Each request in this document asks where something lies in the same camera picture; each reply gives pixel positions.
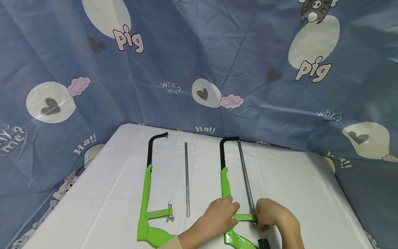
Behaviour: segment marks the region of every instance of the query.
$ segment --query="gray heart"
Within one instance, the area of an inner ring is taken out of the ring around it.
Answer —
[[[87,42],[94,53],[99,53],[105,49],[105,44],[103,41],[96,42],[91,36],[87,37]]]
[[[279,80],[282,77],[282,72],[278,73],[275,67],[272,67],[267,72],[266,80],[267,82],[274,82]]]
[[[50,115],[54,115],[57,114],[61,111],[61,108],[58,106],[58,103],[55,99],[53,98],[46,98],[44,100],[44,102],[46,103],[46,107],[43,107],[41,109],[41,114],[46,115],[46,116],[50,116]]]
[[[203,88],[203,91],[197,91],[196,94],[203,100],[207,100],[207,97],[209,96],[206,88]]]
[[[368,134],[362,134],[357,136],[357,134],[354,131],[349,131],[348,135],[352,138],[352,140],[354,140],[357,144],[361,144],[365,141],[368,140],[369,135]]]

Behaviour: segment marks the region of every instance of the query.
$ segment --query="right hand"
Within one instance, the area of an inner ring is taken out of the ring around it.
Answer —
[[[284,206],[268,198],[261,198],[256,205],[257,226],[265,231],[281,222],[295,220],[294,215]]]

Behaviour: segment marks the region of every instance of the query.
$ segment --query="green hacksaw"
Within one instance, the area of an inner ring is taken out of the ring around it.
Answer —
[[[175,235],[171,235],[160,228],[150,227],[148,224],[148,220],[150,219],[173,215],[172,208],[167,208],[152,212],[147,211],[149,192],[150,192],[151,172],[152,172],[152,145],[155,139],[161,137],[168,138],[168,133],[165,132],[163,134],[156,135],[149,140],[148,161],[146,164],[144,190],[142,193],[140,220],[138,222],[138,232],[137,232],[137,241],[146,241],[155,248],[162,246],[167,241],[175,237]]]
[[[227,177],[228,168],[225,166],[224,143],[227,141],[238,141],[240,145],[239,137],[226,137],[223,138],[220,142],[221,194],[223,199],[225,199],[228,195],[231,195],[231,189]],[[250,214],[234,214],[233,218],[237,219],[238,221],[251,221],[254,223],[256,222],[256,215],[253,209],[251,210]],[[257,246],[255,246],[250,240],[235,233],[233,228],[224,233],[224,243],[233,246],[235,249],[258,249]]]

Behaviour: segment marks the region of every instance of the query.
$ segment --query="black object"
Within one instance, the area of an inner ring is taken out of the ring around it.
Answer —
[[[238,141],[239,137],[224,137],[220,141],[220,158],[221,158],[221,170],[225,168],[225,152],[224,152],[224,143],[227,141]]]
[[[260,249],[271,249],[268,243],[268,239],[259,239],[258,246],[260,247]]]
[[[168,137],[169,137],[169,133],[165,132],[165,133],[163,133],[163,134],[159,134],[159,135],[153,136],[153,137],[151,137],[151,139],[149,139],[149,144],[148,144],[148,160],[147,160],[147,162],[146,162],[146,167],[147,167],[147,168],[148,168],[148,166],[149,166],[150,164],[152,164],[152,146],[153,146],[153,141],[154,141],[156,138],[161,138],[161,137],[166,137],[166,138],[168,138]]]

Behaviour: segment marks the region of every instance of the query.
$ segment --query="pink cloud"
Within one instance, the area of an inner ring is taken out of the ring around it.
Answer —
[[[230,94],[227,97],[221,97],[220,106],[226,109],[236,108],[243,104],[243,98],[239,95]]]
[[[398,163],[398,158],[392,155],[387,155],[385,157],[382,157],[384,161],[392,162],[392,163]]]
[[[71,96],[75,97],[76,95],[82,94],[82,92],[88,88],[90,83],[91,80],[88,77],[73,78],[72,82],[68,86],[68,90]]]

